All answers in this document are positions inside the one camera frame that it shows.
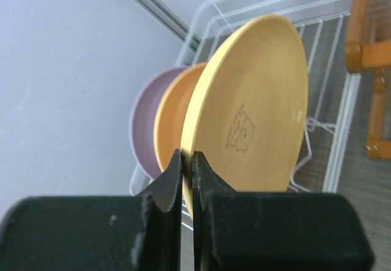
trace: plate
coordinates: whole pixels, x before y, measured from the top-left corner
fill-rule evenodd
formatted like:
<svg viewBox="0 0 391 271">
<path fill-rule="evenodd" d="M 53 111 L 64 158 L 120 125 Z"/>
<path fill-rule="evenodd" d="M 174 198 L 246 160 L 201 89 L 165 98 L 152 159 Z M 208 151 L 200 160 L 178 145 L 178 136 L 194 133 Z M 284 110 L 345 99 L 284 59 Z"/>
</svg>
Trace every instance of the plate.
<svg viewBox="0 0 391 271">
<path fill-rule="evenodd" d="M 156 179 L 161 171 L 153 149 L 153 125 L 164 92 L 187 67 L 177 67 L 154 76 L 134 102 L 129 121 L 129 139 L 134 157 L 147 176 Z"/>
<path fill-rule="evenodd" d="M 192 215 L 191 157 L 238 191 L 286 191 L 307 115 L 304 48 L 284 17 L 266 15 L 231 35 L 204 69 L 183 124 L 183 194 Z"/>
<path fill-rule="evenodd" d="M 162 97 L 153 130 L 153 147 L 162 172 L 174 150 L 180 147 L 190 98 L 205 67 L 205 62 L 189 67 L 171 83 Z"/>
</svg>

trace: bear illustration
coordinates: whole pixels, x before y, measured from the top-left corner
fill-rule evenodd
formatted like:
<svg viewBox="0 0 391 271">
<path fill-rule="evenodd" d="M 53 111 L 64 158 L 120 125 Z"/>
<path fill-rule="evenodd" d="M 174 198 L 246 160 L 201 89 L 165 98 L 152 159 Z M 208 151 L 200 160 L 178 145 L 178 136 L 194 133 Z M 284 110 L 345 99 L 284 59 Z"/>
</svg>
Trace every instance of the bear illustration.
<svg viewBox="0 0 391 271">
<path fill-rule="evenodd" d="M 251 123 L 250 118 L 245 112 L 242 112 L 239 118 L 231 139 L 231 146 L 235 147 L 237 151 L 247 153 L 247 149 L 251 144 L 254 135 L 255 126 Z"/>
</svg>

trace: dish rack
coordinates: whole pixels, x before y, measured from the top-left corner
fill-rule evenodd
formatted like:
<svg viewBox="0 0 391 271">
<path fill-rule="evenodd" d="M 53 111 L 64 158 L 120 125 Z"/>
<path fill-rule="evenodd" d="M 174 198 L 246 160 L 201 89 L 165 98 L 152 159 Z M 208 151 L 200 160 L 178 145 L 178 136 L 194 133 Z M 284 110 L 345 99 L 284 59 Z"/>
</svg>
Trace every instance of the dish rack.
<svg viewBox="0 0 391 271">
<path fill-rule="evenodd" d="M 343 70 L 335 72 L 333 63 L 337 60 L 336 50 L 345 45 L 342 34 L 349 15 L 351 0 L 207 0 L 196 11 L 188 35 L 175 63 L 183 65 L 189 56 L 189 47 L 193 37 L 200 38 L 199 48 L 192 64 L 208 60 L 219 45 L 234 31 L 250 20 L 268 13 L 276 13 L 291 20 L 303 39 L 309 72 L 309 92 L 315 87 L 315 101 L 310 105 L 305 126 L 302 151 L 296 168 L 291 174 L 289 191 L 294 192 L 336 192 L 340 179 L 342 162 L 348 140 L 357 92 L 360 86 L 360 74 L 349 74 L 342 56 Z M 320 68 L 319 53 L 330 45 L 327 57 L 323 57 Z M 321 74 L 314 82 L 313 74 Z M 338 85 L 330 86 L 330 78 Z M 333 94 L 338 102 L 335 118 L 327 118 L 323 113 L 327 109 L 325 95 Z M 311 163 L 316 148 L 313 139 L 329 138 L 330 150 L 327 163 L 324 163 L 322 177 L 317 184 L 301 182 L 303 175 L 308 178 L 308 165 Z M 137 194 L 149 181 L 140 166 L 136 166 L 130 182 L 131 194 Z M 191 219 L 183 204 L 183 225 L 192 229 Z"/>
</svg>

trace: wooden leg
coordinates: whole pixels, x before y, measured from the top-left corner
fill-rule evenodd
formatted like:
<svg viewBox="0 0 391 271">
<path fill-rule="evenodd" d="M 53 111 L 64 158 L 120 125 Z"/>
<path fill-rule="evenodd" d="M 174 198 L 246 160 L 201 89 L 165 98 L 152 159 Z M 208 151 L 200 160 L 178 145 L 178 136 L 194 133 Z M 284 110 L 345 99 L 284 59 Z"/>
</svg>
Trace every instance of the wooden leg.
<svg viewBox="0 0 391 271">
<path fill-rule="evenodd" d="M 386 113 L 386 75 L 383 69 L 375 71 L 372 104 L 368 127 L 367 154 L 371 159 L 382 158 L 382 134 Z"/>
</svg>

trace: printed logo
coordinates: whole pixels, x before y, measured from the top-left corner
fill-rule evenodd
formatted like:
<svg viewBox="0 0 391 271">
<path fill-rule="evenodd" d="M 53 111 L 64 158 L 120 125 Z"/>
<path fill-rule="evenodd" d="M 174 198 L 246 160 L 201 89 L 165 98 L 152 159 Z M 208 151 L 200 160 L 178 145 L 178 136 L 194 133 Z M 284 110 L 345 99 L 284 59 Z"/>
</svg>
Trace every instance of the printed logo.
<svg viewBox="0 0 391 271">
<path fill-rule="evenodd" d="M 233 147 L 235 150 L 246 154 L 254 136 L 255 126 L 244 110 L 243 103 L 233 118 L 233 125 L 230 127 L 225 149 Z"/>
</svg>

